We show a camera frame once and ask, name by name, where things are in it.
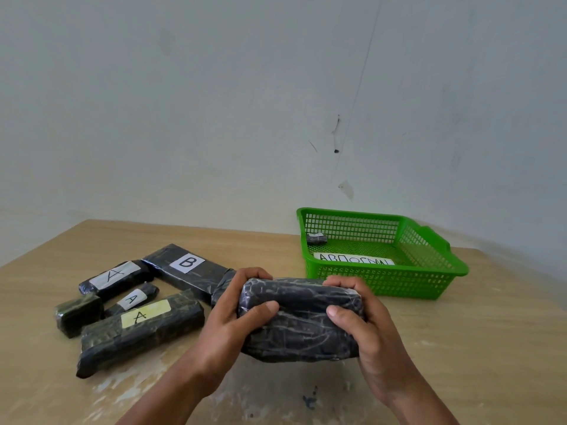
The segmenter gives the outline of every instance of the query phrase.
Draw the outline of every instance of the finger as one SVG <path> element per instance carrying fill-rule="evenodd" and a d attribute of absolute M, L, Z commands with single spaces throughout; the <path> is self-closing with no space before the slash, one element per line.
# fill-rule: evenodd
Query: finger
<path fill-rule="evenodd" d="M 219 310 L 218 312 L 216 312 L 216 314 L 221 313 L 223 318 L 225 319 L 232 316 L 232 314 L 237 309 L 238 299 L 240 298 L 242 286 L 245 285 L 248 279 L 253 277 L 260 279 L 272 279 L 272 275 L 270 273 L 259 267 L 239 269 L 230 281 L 226 290 L 222 293 L 221 297 L 216 302 L 216 306 L 214 307 L 213 311 Z"/>
<path fill-rule="evenodd" d="M 344 329 L 353 336 L 358 344 L 368 340 L 368 337 L 374 336 L 368 324 L 352 310 L 343 309 L 337 305 L 330 305 L 327 307 L 327 316 L 337 327 Z"/>
<path fill-rule="evenodd" d="M 252 307 L 244 316 L 239 317 L 232 323 L 235 332 L 243 340 L 253 330 L 266 325 L 280 310 L 280 305 L 277 301 L 267 301 Z"/>
<path fill-rule="evenodd" d="M 325 286 L 340 286 L 357 291 L 362 298 L 364 312 L 368 320 L 377 327 L 393 325 L 392 317 L 386 306 L 374 295 L 366 282 L 360 277 L 329 276 L 324 282 Z"/>

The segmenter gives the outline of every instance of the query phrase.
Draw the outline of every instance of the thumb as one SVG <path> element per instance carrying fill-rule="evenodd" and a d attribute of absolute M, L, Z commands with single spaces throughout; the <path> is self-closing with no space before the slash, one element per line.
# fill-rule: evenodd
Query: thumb
<path fill-rule="evenodd" d="M 238 334 L 244 338 L 253 330 L 268 323 L 278 310 L 280 310 L 280 305 L 277 301 L 267 301 L 252 307 L 244 316 L 234 321 L 234 326 Z"/>
<path fill-rule="evenodd" d="M 330 305 L 327 307 L 327 316 L 337 327 L 344 329 L 353 336 L 358 344 L 372 335 L 372 330 L 368 327 L 368 324 L 352 310 Z"/>

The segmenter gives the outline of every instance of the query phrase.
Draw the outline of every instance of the person's left hand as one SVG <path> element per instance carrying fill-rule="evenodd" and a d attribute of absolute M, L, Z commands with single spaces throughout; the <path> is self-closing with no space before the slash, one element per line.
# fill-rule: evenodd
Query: person's left hand
<path fill-rule="evenodd" d="M 269 322 L 280 309 L 276 301 L 251 308 L 237 319 L 242 286 L 250 278 L 272 279 L 264 269 L 240 269 L 209 314 L 196 344 L 179 361 L 198 376 L 202 397 L 212 394 L 237 360 L 246 337 Z"/>

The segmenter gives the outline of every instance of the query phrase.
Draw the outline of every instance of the basket handle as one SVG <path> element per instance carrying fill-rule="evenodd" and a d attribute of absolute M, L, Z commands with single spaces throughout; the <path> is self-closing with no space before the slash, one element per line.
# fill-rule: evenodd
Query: basket handle
<path fill-rule="evenodd" d="M 449 244 L 449 242 L 440 235 L 438 235 L 434 230 L 432 230 L 431 227 L 427 227 L 427 226 L 421 227 L 421 234 L 422 235 L 427 234 L 428 237 L 434 239 L 436 243 L 439 243 L 449 252 L 451 251 L 451 245 Z"/>

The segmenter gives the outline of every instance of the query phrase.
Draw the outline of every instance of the basket rim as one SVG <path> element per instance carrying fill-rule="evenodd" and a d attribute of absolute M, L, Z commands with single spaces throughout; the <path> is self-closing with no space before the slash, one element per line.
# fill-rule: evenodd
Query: basket rim
<path fill-rule="evenodd" d="M 414 230 L 426 240 L 429 245 L 431 245 L 438 253 L 440 253 L 444 259 L 449 261 L 453 266 L 452 269 L 440 269 L 438 267 L 415 267 L 406 265 L 381 265 L 381 264 L 359 264 L 355 262 L 344 262 L 337 261 L 336 264 L 332 264 L 331 261 L 323 261 L 321 259 L 315 258 L 308 249 L 305 223 L 303 220 L 303 215 L 305 213 L 323 214 L 331 216 L 346 216 L 348 218 L 363 218 L 363 219 L 375 219 L 377 216 L 384 218 L 386 220 L 398 220 L 400 223 L 409 224 Z M 301 230 L 301 252 L 303 259 L 306 263 L 314 265 L 325 265 L 330 267 L 350 267 L 365 270 L 395 270 L 395 271 L 410 271 L 410 272 L 432 272 L 437 274 L 449 274 L 452 276 L 466 276 L 469 272 L 468 265 L 465 264 L 461 259 L 459 259 L 452 251 L 451 245 L 447 240 L 438 235 L 431 227 L 427 225 L 419 225 L 413 219 L 401 215 L 390 215 L 390 214 L 379 214 L 379 213 L 369 213 L 369 212 L 353 212 L 348 210 L 333 210 L 327 208 L 316 208 L 316 207 L 300 207 L 296 212 L 297 218 L 299 220 L 299 228 Z"/>

